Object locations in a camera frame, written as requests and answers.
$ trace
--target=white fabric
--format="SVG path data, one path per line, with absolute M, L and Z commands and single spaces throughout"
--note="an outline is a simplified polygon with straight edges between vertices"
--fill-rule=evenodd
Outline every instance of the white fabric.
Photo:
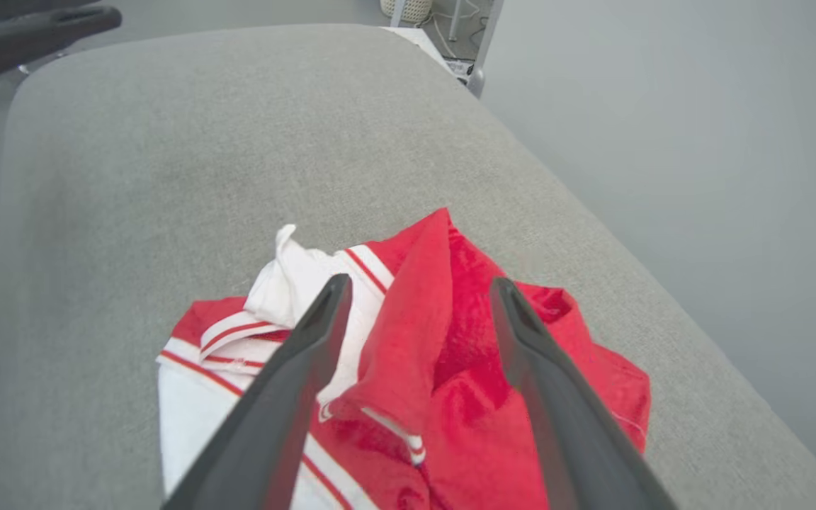
M 158 358 L 159 430 L 166 494 L 171 494 L 181 481 L 239 398 L 229 388 L 223 387 L 209 375 L 191 369 L 191 366 L 195 364 L 199 368 L 210 369 L 213 375 L 219 375 L 231 387 L 246 390 L 253 376 L 259 373 L 259 368 L 247 367 L 245 361 L 266 362 L 279 344 L 243 338 L 241 333 L 292 329 L 324 284 L 338 273 L 349 274 L 352 278 L 352 309 L 336 372 L 330 384 L 317 395 L 318 402 L 324 406 L 321 414 L 327 414 L 326 404 L 357 381 L 361 351 L 383 303 L 383 290 L 376 281 L 388 287 L 392 283 L 392 274 L 366 246 L 350 249 L 352 255 L 347 251 L 338 251 L 330 256 L 317 249 L 302 248 L 291 239 L 294 231 L 294 225 L 286 225 L 279 230 L 276 235 L 276 259 L 260 271 L 247 295 L 245 310 L 218 320 L 201 336 L 201 346 L 221 336 L 220 342 L 216 343 L 221 348 L 213 346 L 210 351 L 240 362 L 211 363 L 207 357 L 210 353 L 201 353 L 197 346 L 181 339 L 169 339 Z M 352 257 L 359 258 L 361 264 L 372 271 L 372 275 L 368 275 Z M 234 327 L 245 327 L 255 322 L 270 322 L 272 325 L 227 333 Z M 339 467 L 311 435 L 305 442 L 305 456 L 328 481 L 336 485 L 352 507 L 374 507 L 360 485 Z M 334 508 L 340 507 L 340 503 L 302 463 L 292 507 Z

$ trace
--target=white basket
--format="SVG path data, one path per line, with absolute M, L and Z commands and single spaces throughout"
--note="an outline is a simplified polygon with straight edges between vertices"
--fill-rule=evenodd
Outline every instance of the white basket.
M 405 10 L 402 11 L 402 21 L 408 23 L 421 23 L 427 19 L 434 0 L 405 0 Z M 387 17 L 392 18 L 392 11 L 395 10 L 395 0 L 380 0 L 380 9 Z

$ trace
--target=red fabric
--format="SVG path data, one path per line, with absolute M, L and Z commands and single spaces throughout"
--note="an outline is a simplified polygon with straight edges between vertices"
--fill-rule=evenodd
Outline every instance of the red fabric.
M 382 507 L 547 507 L 531 423 L 502 375 L 490 315 L 489 285 L 502 271 L 446 210 L 367 246 L 395 281 L 363 348 L 357 384 L 334 401 L 336 419 L 314 423 L 318 440 Z M 518 287 L 643 452 L 647 375 L 591 341 L 569 293 Z M 363 407 L 422 436 L 420 467 Z

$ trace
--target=metal leg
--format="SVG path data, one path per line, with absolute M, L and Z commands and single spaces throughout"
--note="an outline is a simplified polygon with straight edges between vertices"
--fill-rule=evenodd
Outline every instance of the metal leg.
M 502 3 L 503 0 L 494 0 L 490 7 L 487 29 L 483 31 L 483 39 L 480 39 L 480 49 L 477 50 L 477 59 L 474 61 L 474 72 L 470 74 L 470 78 L 467 78 L 467 89 L 478 99 L 480 99 L 480 93 L 483 92 L 486 77 L 483 68 L 487 60 L 489 42 L 493 40 L 493 30 L 496 29 L 496 20 L 499 19 L 499 13 L 502 12 Z
M 395 0 L 395 9 L 392 10 L 392 19 L 389 20 L 389 26 L 398 26 L 402 22 L 402 13 L 405 10 L 406 0 Z
M 458 41 L 456 33 L 459 31 L 459 16 L 462 14 L 462 3 L 464 0 L 455 0 L 455 12 L 453 13 L 453 23 L 449 26 L 449 40 Z

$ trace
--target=white stripe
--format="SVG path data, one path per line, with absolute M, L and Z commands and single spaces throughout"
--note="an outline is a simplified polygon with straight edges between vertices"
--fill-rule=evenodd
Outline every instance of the white stripe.
M 204 358 L 201 365 L 210 370 L 226 370 L 240 374 L 256 375 L 259 374 L 260 367 L 247 365 L 246 361 L 266 363 L 281 346 L 281 343 L 270 340 L 242 339 L 211 355 L 230 358 L 233 361 L 215 361 L 215 359 Z
M 257 320 L 252 313 L 247 311 L 239 311 L 238 313 L 225 317 L 203 332 L 203 336 L 200 337 L 200 347 L 203 348 L 204 345 L 213 341 L 216 336 L 227 332 L 227 330 L 233 327 L 246 326 L 247 324 L 253 324 L 255 322 L 260 322 L 260 320 Z
M 240 331 L 230 333 L 229 336 L 224 336 L 220 341 L 218 341 L 215 344 L 211 345 L 210 348 L 207 349 L 207 351 L 202 352 L 201 355 L 200 355 L 200 359 L 206 358 L 206 356 L 209 356 L 210 354 L 213 354 L 214 352 L 216 352 L 217 349 L 221 349 L 221 348 L 223 348 L 223 346 L 227 346 L 230 343 L 234 342 L 235 340 L 246 339 L 248 336 L 255 336 L 255 335 L 262 335 L 262 334 L 265 334 L 265 333 L 279 332 L 279 330 L 282 330 L 282 329 L 285 329 L 285 327 L 276 326 L 275 324 L 268 324 L 266 326 L 249 327 L 248 329 L 241 329 Z M 204 345 L 207 345 L 207 344 L 201 343 L 200 347 L 203 349 Z
M 421 436 L 414 436 L 411 433 L 405 432 L 402 430 L 402 427 L 398 426 L 393 420 L 377 413 L 375 410 L 370 409 L 370 407 L 361 407 L 361 410 L 364 414 L 367 414 L 367 416 L 372 417 L 376 423 L 385 426 L 386 429 L 390 430 L 390 432 L 396 436 L 399 436 L 399 438 L 405 442 L 405 446 L 408 449 L 408 455 L 411 455 L 412 465 L 421 465 L 424 458 L 427 457 L 427 450 L 424 449 L 424 440 L 421 439 Z M 419 454 L 415 453 L 417 450 L 421 450 L 421 452 Z
M 619 416 L 619 414 L 616 414 L 616 411 L 609 411 L 609 412 L 613 413 L 613 416 L 615 416 L 616 419 L 622 420 L 625 423 L 628 423 L 628 425 L 634 426 L 635 429 L 637 429 L 637 431 L 641 433 L 641 436 L 644 436 L 645 438 L 647 438 L 647 434 L 644 433 L 644 429 L 641 429 L 641 425 L 638 425 L 637 423 L 633 422 L 630 419 L 626 419 L 626 417 L 624 417 L 624 416 Z
M 307 440 L 304 442 L 304 455 L 317 466 L 353 508 L 376 508 L 376 504 L 373 504 L 361 485 L 354 481 L 349 472 L 345 471 L 327 450 L 323 449 L 311 433 L 307 434 Z
M 357 246 L 351 246 L 350 250 L 354 255 L 357 255 L 357 258 L 363 262 L 363 265 L 370 270 L 373 277 L 382 283 L 383 287 L 389 288 L 392 286 L 392 281 L 395 280 L 395 277 L 389 272 L 389 268 L 382 263 L 383 261 L 380 261 L 376 254 L 373 253 L 372 249 L 359 244 Z
M 384 294 L 383 291 L 380 290 L 375 283 L 373 283 L 373 280 L 371 280 L 370 275 L 367 274 L 367 271 L 363 270 L 361 266 L 357 265 L 357 262 L 355 262 L 350 255 L 344 251 L 337 251 L 336 255 L 334 255 L 334 259 L 342 264 L 343 270 L 340 272 L 347 273 L 349 277 L 352 278 L 354 287 L 366 288 L 367 293 L 373 296 L 374 300 L 379 301 L 379 303 L 383 303 L 383 300 L 386 298 L 386 294 Z
M 176 339 L 173 336 L 173 338 L 169 339 L 169 342 L 162 350 L 174 354 L 175 356 L 184 359 L 184 361 L 191 362 L 194 365 L 200 365 L 200 349 L 190 345 L 190 343 L 185 342 L 182 339 Z M 213 387 L 216 387 L 216 385 L 218 385 L 216 381 L 211 380 L 211 378 L 207 377 L 206 375 L 203 375 L 198 371 L 191 370 L 189 367 L 182 365 L 181 363 L 175 361 L 174 359 L 166 358 L 166 356 L 163 355 L 157 356 L 156 362 L 161 365 L 171 366 L 172 368 L 178 368 L 179 370 L 182 370 L 185 374 L 190 375 L 192 378 L 195 378 L 196 380 L 206 381 L 204 384 L 213 385 Z M 247 387 L 249 387 L 250 383 L 254 380 L 253 375 L 247 374 L 233 374 L 230 372 L 224 372 L 223 374 L 216 375 L 219 378 L 221 378 L 221 380 L 226 381 L 227 383 L 233 385 L 234 387 L 239 388 L 239 390 L 242 391 L 247 390 Z
M 175 336 L 169 339 L 169 342 L 166 343 L 162 350 L 171 352 L 175 356 L 184 359 L 184 361 L 200 363 L 200 349 L 182 339 L 176 339 Z
M 342 508 L 329 488 L 314 475 L 314 472 L 301 462 L 295 478 L 295 493 L 292 494 L 289 508 Z

